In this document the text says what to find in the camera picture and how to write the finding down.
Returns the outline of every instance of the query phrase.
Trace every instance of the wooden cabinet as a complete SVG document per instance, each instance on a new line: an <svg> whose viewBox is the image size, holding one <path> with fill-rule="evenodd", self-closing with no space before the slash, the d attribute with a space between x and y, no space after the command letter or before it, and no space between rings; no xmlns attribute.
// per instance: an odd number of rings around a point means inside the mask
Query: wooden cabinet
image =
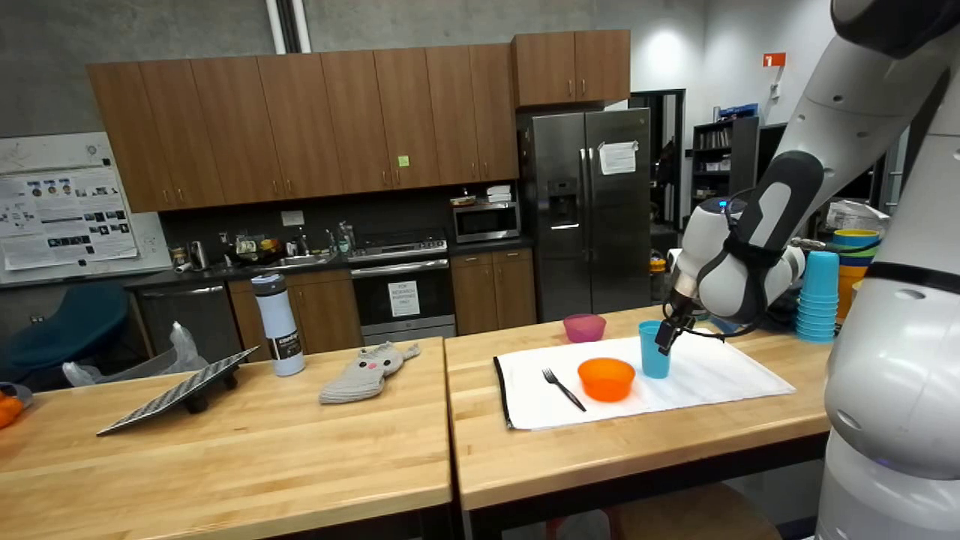
<svg viewBox="0 0 960 540"><path fill-rule="evenodd" d="M148 97L157 119L153 153L168 162L168 179L143 185L142 177L122 177L122 185L137 182L163 197L153 209L209 206L219 205L222 185L217 157L207 145L198 82L184 60L142 64Z"/></svg>
<svg viewBox="0 0 960 540"><path fill-rule="evenodd" d="M219 205L189 64L98 64L91 82L133 209Z"/></svg>
<svg viewBox="0 0 960 540"><path fill-rule="evenodd" d="M516 97L509 45L472 47L476 162L479 179L512 179L516 167Z"/></svg>
<svg viewBox="0 0 960 540"><path fill-rule="evenodd" d="M222 205L276 197L276 147L255 58L192 60L202 122L213 153Z"/></svg>
<svg viewBox="0 0 960 540"><path fill-rule="evenodd" d="M436 185L439 140L423 47L374 50L394 185Z"/></svg>
<svg viewBox="0 0 960 540"><path fill-rule="evenodd" d="M436 182L516 177L516 106L509 45L430 47L439 147Z"/></svg>
<svg viewBox="0 0 960 540"><path fill-rule="evenodd" d="M305 353L360 346L360 314L347 270L287 272L284 281ZM230 304L243 348L263 346L262 312L245 279L230 281Z"/></svg>
<svg viewBox="0 0 960 540"><path fill-rule="evenodd" d="M389 188L387 135L372 50L321 55L331 106L324 145L339 157L339 191Z"/></svg>
<svg viewBox="0 0 960 540"><path fill-rule="evenodd" d="M171 179L157 149L157 122L150 111L148 82L137 64L98 64L86 69L98 116L110 135L119 177L133 209L168 206Z"/></svg>
<svg viewBox="0 0 960 540"><path fill-rule="evenodd" d="M251 205L276 191L255 60L91 65L91 77L133 209Z"/></svg>
<svg viewBox="0 0 960 540"><path fill-rule="evenodd" d="M516 179L509 45L94 65L134 209Z"/></svg>
<svg viewBox="0 0 960 540"><path fill-rule="evenodd" d="M631 97L627 31L523 34L512 55L519 107Z"/></svg>
<svg viewBox="0 0 960 540"><path fill-rule="evenodd" d="M694 128L694 206L716 195L740 195L756 182L758 119L734 116Z"/></svg>
<svg viewBox="0 0 960 540"><path fill-rule="evenodd" d="M453 257L456 332L487 332L538 321L531 250Z"/></svg>
<svg viewBox="0 0 960 540"><path fill-rule="evenodd" d="M334 107L318 55L258 58L270 131L279 159L279 197L350 191L339 182L339 149L331 140Z"/></svg>

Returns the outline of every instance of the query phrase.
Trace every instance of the towel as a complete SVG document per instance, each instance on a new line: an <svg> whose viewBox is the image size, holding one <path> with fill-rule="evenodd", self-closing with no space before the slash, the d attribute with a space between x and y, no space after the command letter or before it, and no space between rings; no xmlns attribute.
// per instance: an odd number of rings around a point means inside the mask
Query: towel
<svg viewBox="0 0 960 540"><path fill-rule="evenodd" d="M590 356L617 356L636 370L627 399L596 402L583 390L576 366ZM496 356L496 366L506 408L503 415L512 430L551 430L796 390L788 382L721 339L683 332L670 361L670 378L644 378L639 370L639 339L631 336L512 350ZM544 370L551 370L589 410L580 410L556 383L545 383Z"/></svg>

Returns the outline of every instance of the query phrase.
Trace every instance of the wooden countertop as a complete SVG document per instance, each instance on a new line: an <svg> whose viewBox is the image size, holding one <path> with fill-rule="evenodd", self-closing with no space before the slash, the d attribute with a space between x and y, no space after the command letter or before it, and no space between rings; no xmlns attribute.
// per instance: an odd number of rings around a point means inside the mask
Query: wooden countertop
<svg viewBox="0 0 960 540"><path fill-rule="evenodd" d="M276 378L245 364L203 415L98 430L187 374L39 392L0 433L0 529L16 538L270 538L450 505L441 339L377 399L318 406L357 350Z"/></svg>
<svg viewBox="0 0 960 540"><path fill-rule="evenodd" d="M660 318L660 306L606 314L606 336L636 336L641 318ZM564 341L559 321L443 341L465 511L829 433L821 383L830 346L798 341L788 332L733 339L787 378L796 387L788 397L509 433L493 356Z"/></svg>

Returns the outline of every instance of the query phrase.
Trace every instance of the whiteboard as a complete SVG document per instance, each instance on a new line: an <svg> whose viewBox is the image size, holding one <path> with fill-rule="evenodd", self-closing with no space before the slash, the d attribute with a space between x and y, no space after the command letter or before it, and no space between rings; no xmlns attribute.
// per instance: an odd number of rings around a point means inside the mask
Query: whiteboard
<svg viewBox="0 0 960 540"><path fill-rule="evenodd" d="M0 137L0 286L171 270L133 214L105 131Z"/></svg>

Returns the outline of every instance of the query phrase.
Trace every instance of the black refrigerator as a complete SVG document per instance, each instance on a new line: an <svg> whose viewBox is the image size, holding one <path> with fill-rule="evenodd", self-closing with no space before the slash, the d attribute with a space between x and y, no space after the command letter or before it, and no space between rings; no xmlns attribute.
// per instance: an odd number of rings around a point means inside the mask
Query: black refrigerator
<svg viewBox="0 0 960 540"><path fill-rule="evenodd" d="M651 304L651 114L533 114L519 157L539 321Z"/></svg>

